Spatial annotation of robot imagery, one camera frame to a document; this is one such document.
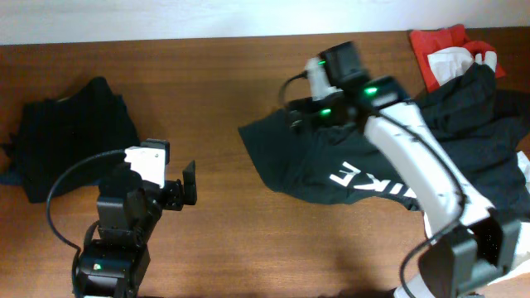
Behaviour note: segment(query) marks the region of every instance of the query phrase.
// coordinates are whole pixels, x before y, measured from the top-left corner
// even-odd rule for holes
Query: black cable
[[[292,78],[288,79],[283,83],[282,87],[280,87],[280,92],[278,93],[278,103],[281,106],[285,105],[285,91],[287,89],[287,86],[295,79],[307,79],[307,70],[304,70],[300,74],[297,74],[293,76]]]
[[[86,230],[86,233],[84,234],[84,241],[83,246],[87,247],[92,242],[92,238],[94,237],[94,232],[96,231],[96,228],[99,226],[99,220],[92,223],[92,225]]]
[[[407,281],[405,281],[405,268],[407,267],[407,264],[412,260],[412,258],[418,254],[423,248],[425,248],[426,246],[428,246],[430,243],[432,243],[433,241],[437,241],[439,240],[440,238],[442,238],[443,236],[447,235],[448,233],[450,233],[454,228],[456,228],[458,225],[460,225],[460,218],[462,217],[462,214],[464,213],[464,209],[465,209],[465,193],[464,193],[464,189],[462,188],[462,185],[460,184],[460,182],[458,181],[458,178],[456,177],[455,173],[453,173],[452,169],[447,165],[447,163],[443,160],[443,158],[438,154],[438,152],[436,152],[432,147],[431,145],[429,145],[421,136],[419,136],[417,133],[413,132],[411,129],[409,129],[408,127],[402,125],[400,122],[398,122],[397,120],[393,119],[393,118],[390,118],[389,116],[379,112],[378,110],[376,110],[375,108],[373,107],[370,107],[370,110],[373,114],[375,114],[376,116],[378,117],[381,117],[385,120],[387,120],[388,122],[390,122],[391,124],[401,128],[403,131],[405,131],[406,133],[410,134],[412,137],[414,137],[414,140],[415,141],[418,141],[420,142],[435,158],[436,160],[441,164],[441,166],[444,168],[444,170],[447,172],[447,174],[449,175],[450,179],[452,180],[452,182],[454,183],[456,189],[457,189],[457,194],[460,196],[460,201],[459,201],[459,205],[460,205],[460,212],[458,214],[458,216],[455,217],[455,219],[453,219],[450,223],[448,223],[442,230],[438,231],[437,233],[435,233],[434,235],[432,235],[430,238],[428,238],[427,240],[423,241],[422,243],[418,244],[415,248],[413,248],[406,256],[405,258],[403,259],[403,262],[401,264],[401,266],[399,267],[399,280],[402,284],[402,287],[403,287],[403,290],[405,290],[405,292],[407,293],[407,295],[409,295],[410,298],[416,298],[410,291],[410,289],[408,288],[407,286]]]
[[[76,271],[77,265],[79,263],[80,254],[81,254],[81,248],[79,246],[77,246],[75,243],[72,243],[70,240],[66,239],[63,235],[61,235],[59,233],[59,231],[57,231],[57,228],[55,228],[55,225],[53,224],[53,221],[51,220],[51,214],[50,214],[51,199],[53,198],[53,195],[56,192],[57,188],[59,187],[60,183],[68,175],[70,175],[73,171],[78,169],[80,166],[83,166],[83,165],[85,165],[85,164],[87,164],[87,163],[89,163],[91,161],[94,161],[94,160],[97,160],[99,158],[103,158],[103,157],[106,157],[106,156],[124,154],[124,152],[125,151],[122,150],[122,149],[107,151],[107,152],[96,154],[96,155],[91,156],[91,157],[87,157],[87,158],[83,159],[82,161],[77,162],[75,165],[71,166],[70,168],[68,168],[68,170],[66,170],[63,174],[61,174],[59,176],[59,178],[57,178],[57,180],[55,181],[55,183],[51,187],[50,192],[48,193],[48,197],[46,198],[46,221],[48,222],[48,225],[50,226],[51,231],[53,232],[53,234],[60,241],[62,241],[64,244],[68,245],[69,247],[75,249],[74,261],[72,262],[72,286],[74,287],[74,296],[75,296],[75,298],[80,298],[79,289],[77,287],[77,283],[75,282],[75,271]]]

